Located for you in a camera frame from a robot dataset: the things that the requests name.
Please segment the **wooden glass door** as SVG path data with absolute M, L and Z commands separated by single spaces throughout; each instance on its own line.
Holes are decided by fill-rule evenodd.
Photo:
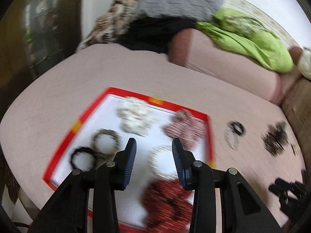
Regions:
M 82 0 L 1 0 L 1 115 L 81 40 Z

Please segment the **white plastic bag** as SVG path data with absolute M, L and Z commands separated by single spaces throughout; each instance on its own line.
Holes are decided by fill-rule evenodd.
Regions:
M 298 62 L 297 68 L 301 74 L 308 80 L 311 80 L 311 51 L 308 48 L 303 49 Z

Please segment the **black cloth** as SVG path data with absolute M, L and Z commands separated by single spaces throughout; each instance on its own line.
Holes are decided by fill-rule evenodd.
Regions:
M 130 50 L 167 54 L 172 38 L 178 32 L 195 26 L 196 20 L 190 18 L 145 17 L 133 21 L 128 31 L 115 42 Z

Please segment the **red shallow box tray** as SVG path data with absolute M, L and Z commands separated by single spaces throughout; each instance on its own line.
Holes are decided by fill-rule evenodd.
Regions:
M 147 102 L 155 115 L 155 123 L 146 137 L 126 133 L 121 129 L 117 109 L 127 97 L 136 97 Z M 111 129 L 120 136 L 120 148 L 124 149 L 129 138 L 137 142 L 137 153 L 130 184 L 124 192 L 115 194 L 120 229 L 127 232 L 144 232 L 145 211 L 140 206 L 140 196 L 151 180 L 149 156 L 161 146 L 170 146 L 172 139 L 163 133 L 162 126 L 170 122 L 176 111 L 183 109 L 175 103 L 142 95 L 128 90 L 109 87 L 83 112 L 71 127 L 43 175 L 44 182 L 56 190 L 71 172 L 70 155 L 79 146 L 91 146 L 92 136 L 97 130 Z

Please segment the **red polka dot scrunchie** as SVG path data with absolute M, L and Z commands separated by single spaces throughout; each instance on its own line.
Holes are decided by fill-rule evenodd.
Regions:
M 148 213 L 146 232 L 186 232 L 192 216 L 191 194 L 178 180 L 152 182 L 141 201 Z

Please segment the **green crumpled cloth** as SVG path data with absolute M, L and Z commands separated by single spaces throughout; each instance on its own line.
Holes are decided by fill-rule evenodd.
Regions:
M 251 57 L 268 70 L 289 73 L 294 68 L 281 39 L 260 20 L 241 11 L 219 9 L 212 22 L 197 22 L 196 28 L 223 50 Z

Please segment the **black hair claw clip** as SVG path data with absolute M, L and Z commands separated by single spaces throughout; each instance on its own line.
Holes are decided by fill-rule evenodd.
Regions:
M 286 133 L 286 122 L 279 121 L 274 125 L 268 125 L 264 137 L 264 148 L 273 156 L 279 156 L 284 153 L 284 147 L 288 145 L 288 135 Z

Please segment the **small gold hair pin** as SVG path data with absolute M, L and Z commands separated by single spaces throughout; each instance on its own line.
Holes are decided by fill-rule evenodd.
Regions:
M 298 155 L 301 154 L 301 149 L 300 149 L 299 146 L 297 146 L 297 145 L 295 145 L 295 144 L 293 144 L 293 143 L 290 143 L 290 146 L 291 146 L 292 151 L 293 151 L 293 154 L 294 154 L 295 156 L 298 156 Z

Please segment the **striped brown cushion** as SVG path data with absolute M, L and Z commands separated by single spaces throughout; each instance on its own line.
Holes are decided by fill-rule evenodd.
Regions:
M 287 94 L 281 106 L 303 151 L 310 150 L 310 101 L 310 81 L 301 78 Z

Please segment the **pink bolster pillow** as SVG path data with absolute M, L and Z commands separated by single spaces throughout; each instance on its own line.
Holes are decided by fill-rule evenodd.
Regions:
M 172 38 L 169 61 L 225 81 L 278 105 L 281 80 L 253 59 L 218 47 L 203 32 L 187 28 Z

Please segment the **leaf print beige cloth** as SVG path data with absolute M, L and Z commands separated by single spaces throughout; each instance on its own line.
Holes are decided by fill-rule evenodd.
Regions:
M 76 52 L 93 44 L 108 44 L 116 41 L 128 31 L 135 19 L 138 0 L 114 0 L 109 10 L 95 20 L 94 27 L 83 39 Z

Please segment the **pink quilted mattress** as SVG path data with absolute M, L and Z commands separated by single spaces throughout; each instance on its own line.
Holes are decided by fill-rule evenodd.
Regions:
M 43 173 L 79 115 L 107 87 L 134 91 L 210 116 L 216 167 L 235 167 L 280 225 L 287 217 L 268 186 L 278 177 L 301 180 L 301 155 L 292 148 L 272 157 L 264 148 L 268 125 L 282 110 L 252 93 L 167 61 L 163 55 L 118 44 L 93 45 L 48 70 L 10 105 L 1 121 L 1 147 L 21 188 L 42 208 L 52 195 Z

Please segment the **white cherry print scrunchie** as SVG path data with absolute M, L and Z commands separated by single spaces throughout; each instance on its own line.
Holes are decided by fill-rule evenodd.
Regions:
M 118 106 L 117 113 L 121 118 L 123 131 L 142 137 L 148 135 L 149 129 L 156 122 L 154 112 L 148 103 L 136 97 L 126 97 Z

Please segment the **pink checked scrunchie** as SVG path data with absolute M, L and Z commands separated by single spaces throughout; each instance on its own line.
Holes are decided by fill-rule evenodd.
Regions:
M 181 109 L 172 117 L 171 123 L 163 126 L 164 133 L 171 138 L 179 138 L 186 150 L 194 150 L 199 139 L 204 137 L 204 122 L 186 109 Z

